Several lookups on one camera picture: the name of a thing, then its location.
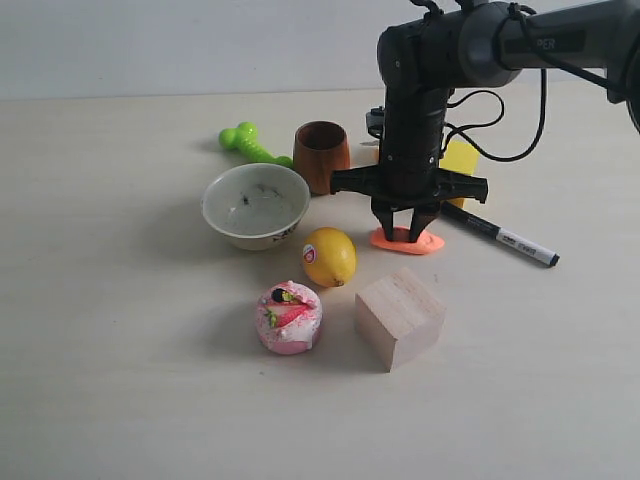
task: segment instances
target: wooden cup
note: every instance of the wooden cup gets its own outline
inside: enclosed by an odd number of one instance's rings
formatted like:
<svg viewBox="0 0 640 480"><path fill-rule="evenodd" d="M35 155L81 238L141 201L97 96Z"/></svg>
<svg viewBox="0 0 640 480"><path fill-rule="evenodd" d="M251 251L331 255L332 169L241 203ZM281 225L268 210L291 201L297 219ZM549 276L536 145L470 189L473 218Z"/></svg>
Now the wooden cup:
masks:
<svg viewBox="0 0 640 480"><path fill-rule="evenodd" d="M335 123L317 121L301 126L293 148L293 169L307 181L311 193L331 193L331 173L351 166L347 133Z"/></svg>

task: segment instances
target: yellow lemon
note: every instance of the yellow lemon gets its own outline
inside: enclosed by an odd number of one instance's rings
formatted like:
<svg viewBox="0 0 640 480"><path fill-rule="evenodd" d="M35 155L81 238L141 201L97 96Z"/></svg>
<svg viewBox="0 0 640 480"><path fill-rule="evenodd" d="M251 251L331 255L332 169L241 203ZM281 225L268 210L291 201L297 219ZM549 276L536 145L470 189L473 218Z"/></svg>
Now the yellow lemon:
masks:
<svg viewBox="0 0 640 480"><path fill-rule="evenodd" d="M307 276L323 287L341 287L356 273L356 246L337 228L323 227L311 233L302 249Z"/></svg>

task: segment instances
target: white ceramic bowl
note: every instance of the white ceramic bowl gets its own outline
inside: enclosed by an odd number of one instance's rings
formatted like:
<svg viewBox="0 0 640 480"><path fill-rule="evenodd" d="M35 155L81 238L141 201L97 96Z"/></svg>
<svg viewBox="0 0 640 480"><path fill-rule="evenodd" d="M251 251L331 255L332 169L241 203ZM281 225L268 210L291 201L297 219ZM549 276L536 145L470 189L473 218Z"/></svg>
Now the white ceramic bowl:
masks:
<svg viewBox="0 0 640 480"><path fill-rule="evenodd" d="M250 163L216 178L202 196L209 225L243 250L280 245L307 213L307 182L290 168Z"/></svg>

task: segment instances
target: black marker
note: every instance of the black marker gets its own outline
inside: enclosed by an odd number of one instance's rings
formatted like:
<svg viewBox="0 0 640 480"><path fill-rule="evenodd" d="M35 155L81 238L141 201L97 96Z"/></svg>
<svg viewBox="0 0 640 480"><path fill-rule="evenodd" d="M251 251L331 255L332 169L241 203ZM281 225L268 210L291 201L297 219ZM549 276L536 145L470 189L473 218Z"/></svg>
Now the black marker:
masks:
<svg viewBox="0 0 640 480"><path fill-rule="evenodd" d="M551 250L548 250L540 245L536 245L529 240L526 240L515 233L509 232L504 228L501 228L493 223L487 222L480 217L456 207L450 202L442 202L441 206L442 214L457 222L466 225L472 230L479 232L492 240L497 240L500 243L508 245L509 247L527 255L528 257L535 258L539 262L544 263L549 267L555 267L560 260L560 257Z"/></svg>

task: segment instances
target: green dog toy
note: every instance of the green dog toy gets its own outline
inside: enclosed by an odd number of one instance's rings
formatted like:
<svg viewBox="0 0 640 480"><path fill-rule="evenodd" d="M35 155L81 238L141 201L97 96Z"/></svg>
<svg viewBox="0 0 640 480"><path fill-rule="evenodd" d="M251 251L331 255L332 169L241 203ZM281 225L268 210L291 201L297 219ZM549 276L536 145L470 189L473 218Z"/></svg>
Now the green dog toy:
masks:
<svg viewBox="0 0 640 480"><path fill-rule="evenodd" d="M293 160L289 157L274 157L258 143L258 127L250 122L242 122L237 128L226 128L218 136L220 145L225 150L238 149L253 163L275 163L283 167L293 168Z"/></svg>

